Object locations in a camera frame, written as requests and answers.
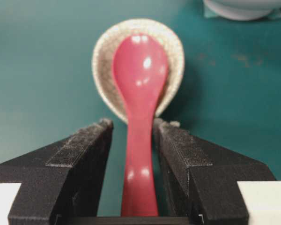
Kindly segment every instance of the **speckled bowl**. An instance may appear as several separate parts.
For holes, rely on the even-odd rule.
[[[131,19],[109,28],[97,41],[92,57],[92,72],[103,101],[124,122],[127,117],[123,102],[112,79],[113,55],[119,44],[129,35],[144,33],[153,37],[168,56],[169,74],[155,115],[159,116],[174,98],[184,73],[184,51],[177,35],[162,23],[150,19]]]

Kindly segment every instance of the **plastic spoon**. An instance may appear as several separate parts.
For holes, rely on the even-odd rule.
[[[150,36],[132,35],[118,47],[112,69],[128,117],[121,216],[158,216],[151,129],[167,77],[167,56],[163,47]]]

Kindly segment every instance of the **teal table surface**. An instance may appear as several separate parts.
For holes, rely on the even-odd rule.
[[[126,125],[100,98],[90,59],[106,29],[140,17],[184,45],[185,76],[162,118],[265,162],[281,180],[281,19],[205,19],[200,0],[0,0],[0,162],[111,118],[98,215],[119,215]],[[154,163],[166,215],[155,153]]]

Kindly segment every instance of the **white bowl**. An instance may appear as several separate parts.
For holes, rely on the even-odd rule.
[[[158,41],[168,56],[169,73],[155,115],[159,116],[174,98],[184,73],[184,51],[177,35],[162,23],[149,19],[131,19],[109,28],[97,41],[92,57],[92,72],[103,101],[124,122],[124,105],[115,87],[111,65],[119,44],[132,34],[148,34]]]
[[[222,17],[231,20],[255,20],[281,8],[281,0],[203,0],[204,4]]]

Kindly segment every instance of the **spoon bowl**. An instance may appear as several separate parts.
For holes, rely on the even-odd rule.
[[[150,36],[135,34],[121,43],[114,56],[113,75],[128,118],[154,115],[167,69],[162,46]]]

